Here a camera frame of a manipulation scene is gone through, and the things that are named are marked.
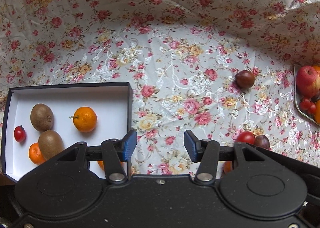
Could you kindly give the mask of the red cherry tomato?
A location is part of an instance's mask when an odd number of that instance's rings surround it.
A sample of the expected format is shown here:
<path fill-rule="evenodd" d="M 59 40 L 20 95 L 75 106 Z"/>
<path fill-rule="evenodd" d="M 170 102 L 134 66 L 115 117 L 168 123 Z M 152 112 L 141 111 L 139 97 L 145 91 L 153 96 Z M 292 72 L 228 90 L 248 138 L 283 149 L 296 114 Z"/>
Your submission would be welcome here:
<path fill-rule="evenodd" d="M 244 131 L 238 135 L 236 142 L 244 142 L 253 145 L 255 142 L 255 136 L 250 131 Z"/>

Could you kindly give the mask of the mandarin with stem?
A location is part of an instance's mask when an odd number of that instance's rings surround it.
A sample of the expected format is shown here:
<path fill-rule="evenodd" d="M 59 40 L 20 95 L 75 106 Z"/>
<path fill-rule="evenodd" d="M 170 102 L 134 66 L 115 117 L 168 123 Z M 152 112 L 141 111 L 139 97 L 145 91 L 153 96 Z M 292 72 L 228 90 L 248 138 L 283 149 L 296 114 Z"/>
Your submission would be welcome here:
<path fill-rule="evenodd" d="M 69 117 L 73 121 L 73 125 L 81 133 L 89 133 L 93 131 L 97 125 L 97 115 L 94 110 L 87 106 L 78 108 L 73 116 Z"/>

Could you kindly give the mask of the pale green tray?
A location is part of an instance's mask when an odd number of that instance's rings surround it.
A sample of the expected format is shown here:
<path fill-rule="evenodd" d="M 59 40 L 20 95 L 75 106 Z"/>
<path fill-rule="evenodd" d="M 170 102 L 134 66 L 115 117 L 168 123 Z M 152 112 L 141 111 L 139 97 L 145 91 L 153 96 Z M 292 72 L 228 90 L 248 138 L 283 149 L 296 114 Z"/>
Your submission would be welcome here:
<path fill-rule="evenodd" d="M 299 93 L 298 88 L 296 86 L 296 76 L 297 76 L 297 72 L 299 71 L 300 68 L 301 68 L 301 66 L 299 64 L 295 64 L 293 67 L 294 83 L 295 83 L 294 103 L 295 103 L 295 106 L 296 106 L 298 112 L 301 114 L 302 117 L 304 117 L 305 120 L 308 120 L 309 122 L 312 122 L 314 125 L 319 127 L 319 124 L 314 120 L 313 116 L 310 116 L 305 111 L 302 111 L 299 106 L 300 100 L 303 98 L 302 95 Z"/>

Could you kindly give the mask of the mandarin beside kiwi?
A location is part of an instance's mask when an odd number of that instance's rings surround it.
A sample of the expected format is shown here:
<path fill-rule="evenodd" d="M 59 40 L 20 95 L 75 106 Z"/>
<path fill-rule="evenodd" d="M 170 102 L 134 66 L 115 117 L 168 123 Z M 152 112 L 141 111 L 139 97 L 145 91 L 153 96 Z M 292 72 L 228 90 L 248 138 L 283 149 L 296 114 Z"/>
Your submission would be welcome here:
<path fill-rule="evenodd" d="M 40 165 L 46 161 L 43 154 L 40 151 L 39 143 L 35 142 L 29 147 L 28 151 L 29 159 L 33 164 Z"/>

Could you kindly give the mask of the back large orange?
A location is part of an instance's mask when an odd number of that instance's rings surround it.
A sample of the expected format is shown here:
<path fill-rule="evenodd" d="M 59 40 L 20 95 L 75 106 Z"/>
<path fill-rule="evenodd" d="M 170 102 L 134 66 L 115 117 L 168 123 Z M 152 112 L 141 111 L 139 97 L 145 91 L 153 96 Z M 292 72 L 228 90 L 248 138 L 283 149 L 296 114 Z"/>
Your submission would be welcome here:
<path fill-rule="evenodd" d="M 317 73 L 320 75 L 320 66 L 313 65 L 312 67 L 313 67 L 313 68 L 317 71 Z"/>

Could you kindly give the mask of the purple plum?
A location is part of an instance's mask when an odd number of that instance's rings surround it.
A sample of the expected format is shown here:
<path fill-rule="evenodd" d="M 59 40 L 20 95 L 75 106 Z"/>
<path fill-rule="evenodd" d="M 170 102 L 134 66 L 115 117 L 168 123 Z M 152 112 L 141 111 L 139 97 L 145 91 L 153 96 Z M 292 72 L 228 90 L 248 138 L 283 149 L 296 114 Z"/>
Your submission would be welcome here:
<path fill-rule="evenodd" d="M 254 145 L 264 149 L 270 149 L 270 141 L 266 135 L 258 135 L 255 137 Z"/>

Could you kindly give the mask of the brown kiwi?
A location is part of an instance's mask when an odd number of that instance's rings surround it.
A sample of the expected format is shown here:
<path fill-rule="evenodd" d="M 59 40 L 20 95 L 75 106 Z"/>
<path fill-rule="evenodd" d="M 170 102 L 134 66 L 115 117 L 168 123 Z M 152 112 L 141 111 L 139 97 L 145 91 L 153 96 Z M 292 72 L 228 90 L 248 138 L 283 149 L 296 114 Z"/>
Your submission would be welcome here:
<path fill-rule="evenodd" d="M 46 130 L 38 139 L 39 149 L 45 160 L 61 153 L 65 148 L 61 136 L 54 130 Z"/>

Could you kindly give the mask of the tray cherry tomato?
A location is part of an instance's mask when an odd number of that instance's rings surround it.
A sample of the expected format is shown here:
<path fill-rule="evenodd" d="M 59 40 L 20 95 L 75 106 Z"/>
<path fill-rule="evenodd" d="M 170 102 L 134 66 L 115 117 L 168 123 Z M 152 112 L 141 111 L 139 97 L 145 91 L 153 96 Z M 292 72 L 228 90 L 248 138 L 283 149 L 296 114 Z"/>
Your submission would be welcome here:
<path fill-rule="evenodd" d="M 307 114 L 314 115 L 316 113 L 316 110 L 317 110 L 316 105 L 313 102 L 311 102 L 310 107 L 307 110 Z"/>
<path fill-rule="evenodd" d="M 303 97 L 299 102 L 299 108 L 301 111 L 308 111 L 311 106 L 311 101 L 309 98 Z"/>

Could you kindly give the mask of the floral tablecloth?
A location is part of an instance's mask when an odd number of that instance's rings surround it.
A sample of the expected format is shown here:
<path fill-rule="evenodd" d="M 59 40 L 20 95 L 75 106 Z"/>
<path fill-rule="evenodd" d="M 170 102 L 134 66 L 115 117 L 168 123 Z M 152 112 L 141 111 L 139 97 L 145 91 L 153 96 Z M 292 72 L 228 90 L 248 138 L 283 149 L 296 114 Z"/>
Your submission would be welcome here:
<path fill-rule="evenodd" d="M 137 174 L 194 174 L 183 133 L 244 131 L 319 165 L 295 64 L 319 63 L 319 0 L 1 0 L 1 105 L 15 86 L 129 82 Z M 248 70 L 251 88 L 235 75 Z"/>

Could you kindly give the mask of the knobbed orange with stem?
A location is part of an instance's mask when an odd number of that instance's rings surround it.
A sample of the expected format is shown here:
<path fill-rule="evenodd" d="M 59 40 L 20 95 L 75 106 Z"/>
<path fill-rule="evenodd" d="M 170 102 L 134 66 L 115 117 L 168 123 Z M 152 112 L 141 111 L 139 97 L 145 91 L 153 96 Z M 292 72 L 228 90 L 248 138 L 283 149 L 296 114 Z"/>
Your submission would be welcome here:
<path fill-rule="evenodd" d="M 316 123 L 318 125 L 320 125 L 320 100 L 318 100 L 316 103 L 316 111 L 315 113 L 313 114 L 313 118 L 314 120 L 316 121 Z"/>

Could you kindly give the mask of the kiwi with round end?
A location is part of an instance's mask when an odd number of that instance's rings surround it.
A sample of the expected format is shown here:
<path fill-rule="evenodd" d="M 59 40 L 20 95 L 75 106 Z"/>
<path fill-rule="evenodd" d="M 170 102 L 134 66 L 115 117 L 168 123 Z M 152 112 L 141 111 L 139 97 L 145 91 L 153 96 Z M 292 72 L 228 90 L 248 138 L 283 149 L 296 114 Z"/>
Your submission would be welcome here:
<path fill-rule="evenodd" d="M 54 124 L 54 115 L 47 105 L 38 103 L 34 105 L 30 113 L 30 121 L 39 132 L 50 130 Z"/>

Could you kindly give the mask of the left tray cherry tomato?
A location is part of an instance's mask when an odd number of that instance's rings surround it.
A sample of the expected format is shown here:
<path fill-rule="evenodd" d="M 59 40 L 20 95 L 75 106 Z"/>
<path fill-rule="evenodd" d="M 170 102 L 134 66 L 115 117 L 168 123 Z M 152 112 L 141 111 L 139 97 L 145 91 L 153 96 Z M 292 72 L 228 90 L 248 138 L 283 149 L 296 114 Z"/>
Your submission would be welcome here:
<path fill-rule="evenodd" d="M 308 111 L 311 106 L 311 101 L 309 98 L 303 97 L 299 102 L 299 108 L 301 111 Z"/>

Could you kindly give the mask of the cherry tomato in box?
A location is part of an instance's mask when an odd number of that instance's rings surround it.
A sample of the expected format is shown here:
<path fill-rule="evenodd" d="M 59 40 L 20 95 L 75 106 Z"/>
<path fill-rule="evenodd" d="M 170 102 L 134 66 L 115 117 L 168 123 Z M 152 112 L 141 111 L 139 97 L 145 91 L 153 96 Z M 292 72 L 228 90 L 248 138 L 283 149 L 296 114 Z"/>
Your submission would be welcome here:
<path fill-rule="evenodd" d="M 22 125 L 20 126 L 17 126 L 15 129 L 14 129 L 14 138 L 17 142 L 24 142 L 25 139 L 27 137 L 27 134 L 23 128 Z"/>

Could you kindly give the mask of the dark box with white inside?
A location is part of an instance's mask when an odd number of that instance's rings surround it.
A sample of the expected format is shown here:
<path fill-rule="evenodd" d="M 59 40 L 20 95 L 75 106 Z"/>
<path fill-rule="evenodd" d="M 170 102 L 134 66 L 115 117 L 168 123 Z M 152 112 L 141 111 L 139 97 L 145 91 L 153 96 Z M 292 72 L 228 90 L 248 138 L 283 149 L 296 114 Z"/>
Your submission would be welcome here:
<path fill-rule="evenodd" d="M 81 141 L 89 146 L 98 146 L 104 140 L 123 138 L 131 129 L 132 88 L 129 83 L 11 88 L 3 117 L 2 172 L 13 182 L 19 181 L 37 166 L 29 159 L 28 151 L 40 136 L 30 121 L 31 110 L 38 103 L 51 108 L 54 115 L 53 130 L 61 136 L 66 148 Z M 97 126 L 90 133 L 79 132 L 69 118 L 82 106 L 92 108 L 97 115 Z M 14 129 L 20 125 L 27 137 L 19 143 L 14 138 Z"/>

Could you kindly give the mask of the large red apple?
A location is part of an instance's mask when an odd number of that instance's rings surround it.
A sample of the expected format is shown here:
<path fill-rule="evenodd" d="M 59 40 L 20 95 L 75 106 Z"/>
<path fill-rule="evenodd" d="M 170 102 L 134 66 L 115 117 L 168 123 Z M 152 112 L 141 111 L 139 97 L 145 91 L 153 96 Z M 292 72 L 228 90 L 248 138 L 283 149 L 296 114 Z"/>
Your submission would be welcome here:
<path fill-rule="evenodd" d="M 299 93 L 312 98 L 319 91 L 319 74 L 309 65 L 301 67 L 296 74 L 296 86 Z"/>

